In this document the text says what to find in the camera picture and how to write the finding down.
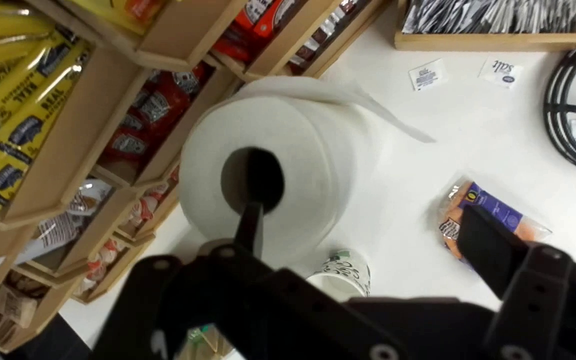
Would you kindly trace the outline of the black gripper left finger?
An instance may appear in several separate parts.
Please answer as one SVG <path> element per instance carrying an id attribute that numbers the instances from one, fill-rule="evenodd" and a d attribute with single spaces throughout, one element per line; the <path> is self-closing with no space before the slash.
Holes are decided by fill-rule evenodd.
<path id="1" fill-rule="evenodd" d="M 253 257 L 261 253 L 261 177 L 259 155 L 253 149 L 242 149 L 235 155 L 238 166 L 238 200 L 239 200 L 239 223 L 235 229 L 235 244 L 248 249 Z"/>

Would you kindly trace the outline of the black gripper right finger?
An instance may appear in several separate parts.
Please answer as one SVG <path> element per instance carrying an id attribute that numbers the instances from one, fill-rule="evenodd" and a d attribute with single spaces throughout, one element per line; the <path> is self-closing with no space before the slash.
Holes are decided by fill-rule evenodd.
<path id="1" fill-rule="evenodd" d="M 479 206 L 466 206 L 458 249 L 484 283 L 501 297 L 526 257 L 528 244 Z"/>

